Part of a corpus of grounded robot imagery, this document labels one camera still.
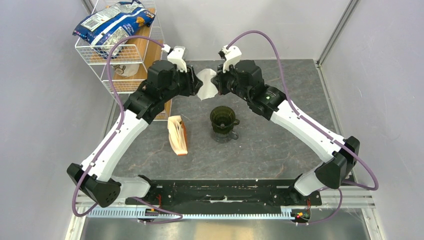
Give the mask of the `dark green coffee dripper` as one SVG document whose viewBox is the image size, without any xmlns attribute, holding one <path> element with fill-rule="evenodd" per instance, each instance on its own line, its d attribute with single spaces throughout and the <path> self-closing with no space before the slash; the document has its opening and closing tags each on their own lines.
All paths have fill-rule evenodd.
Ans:
<svg viewBox="0 0 424 240">
<path fill-rule="evenodd" d="M 234 126 L 240 124 L 240 120 L 236 118 L 234 110 L 228 106 L 217 106 L 209 115 L 212 130 L 217 134 L 229 134 Z"/>
</svg>

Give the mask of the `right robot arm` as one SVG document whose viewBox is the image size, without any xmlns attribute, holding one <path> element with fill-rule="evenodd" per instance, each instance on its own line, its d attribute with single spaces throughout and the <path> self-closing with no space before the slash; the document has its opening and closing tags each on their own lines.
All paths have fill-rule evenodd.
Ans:
<svg viewBox="0 0 424 240">
<path fill-rule="evenodd" d="M 228 70 L 220 64 L 211 82 L 220 95 L 237 95 L 255 114 L 288 130 L 322 161 L 296 179 L 288 191 L 292 203 L 300 205 L 312 192 L 325 187 L 339 188 L 356 165 L 350 153 L 358 154 L 360 141 L 354 136 L 344 138 L 328 130 L 298 109 L 285 93 L 265 84 L 262 70 L 253 60 L 242 60 Z"/>
</svg>

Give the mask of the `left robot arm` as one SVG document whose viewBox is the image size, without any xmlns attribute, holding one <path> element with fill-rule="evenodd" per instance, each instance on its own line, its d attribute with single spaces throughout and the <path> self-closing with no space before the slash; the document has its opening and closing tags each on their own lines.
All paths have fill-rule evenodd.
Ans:
<svg viewBox="0 0 424 240">
<path fill-rule="evenodd" d="M 114 169 L 136 137 L 165 109 L 166 102 L 176 96 L 195 96 L 202 86 L 191 64 L 180 70 L 171 60 L 154 61 L 137 90 L 125 102 L 118 101 L 120 116 L 100 144 L 82 163 L 68 166 L 66 172 L 75 183 L 72 207 L 76 207 L 79 192 L 102 208 L 117 199 L 133 197 L 144 204 L 152 204 L 157 191 L 149 180 L 115 177 Z"/>
</svg>

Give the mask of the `white paper coffee filter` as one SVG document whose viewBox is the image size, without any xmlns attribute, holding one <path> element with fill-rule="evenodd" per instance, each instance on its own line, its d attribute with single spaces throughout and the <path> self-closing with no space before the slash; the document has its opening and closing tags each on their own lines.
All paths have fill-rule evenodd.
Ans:
<svg viewBox="0 0 424 240">
<path fill-rule="evenodd" d="M 211 68 L 201 70 L 196 76 L 203 82 L 200 87 L 197 97 L 203 101 L 215 97 L 218 94 L 216 86 L 212 83 L 212 79 L 217 75 L 217 72 Z"/>
</svg>

